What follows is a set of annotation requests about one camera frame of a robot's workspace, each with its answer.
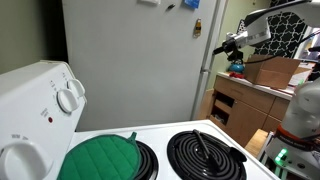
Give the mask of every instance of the refrigerator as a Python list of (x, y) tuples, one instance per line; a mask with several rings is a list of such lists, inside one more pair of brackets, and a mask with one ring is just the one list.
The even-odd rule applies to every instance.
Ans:
[(63, 0), (69, 63), (88, 100), (77, 130), (196, 119), (226, 4)]

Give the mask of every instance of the white stove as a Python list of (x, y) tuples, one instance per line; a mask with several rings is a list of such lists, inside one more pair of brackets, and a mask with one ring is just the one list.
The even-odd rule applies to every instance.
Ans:
[(168, 161), (167, 144), (177, 133), (194, 129), (241, 151), (247, 158), (247, 179), (278, 179), (210, 120), (75, 133), (86, 99), (74, 79), (67, 64), (56, 62), (39, 62), (0, 76), (1, 180), (56, 179), (66, 153), (79, 143), (104, 134), (128, 138), (132, 132), (155, 152), (157, 179), (180, 179)]

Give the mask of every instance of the oven mitt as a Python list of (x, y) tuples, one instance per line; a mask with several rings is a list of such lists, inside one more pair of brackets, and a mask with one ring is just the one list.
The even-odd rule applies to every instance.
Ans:
[(78, 144), (67, 153), (57, 179), (134, 179), (141, 158), (135, 137), (135, 132), (129, 139), (102, 135)]

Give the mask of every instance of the control panel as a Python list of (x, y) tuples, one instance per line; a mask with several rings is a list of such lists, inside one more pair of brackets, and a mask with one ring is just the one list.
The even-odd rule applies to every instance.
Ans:
[(56, 179), (85, 106), (63, 62), (0, 75), (0, 179)]

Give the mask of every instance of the stove knob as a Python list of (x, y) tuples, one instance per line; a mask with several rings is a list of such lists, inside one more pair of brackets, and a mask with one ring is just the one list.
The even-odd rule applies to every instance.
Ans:
[(67, 83), (68, 89), (70, 89), (77, 98), (84, 96), (85, 89), (78, 79), (71, 79)]
[(52, 165), (46, 151), (30, 141), (0, 150), (0, 179), (44, 179)]
[(71, 113), (79, 107), (78, 98), (70, 89), (58, 91), (58, 103), (66, 113)]

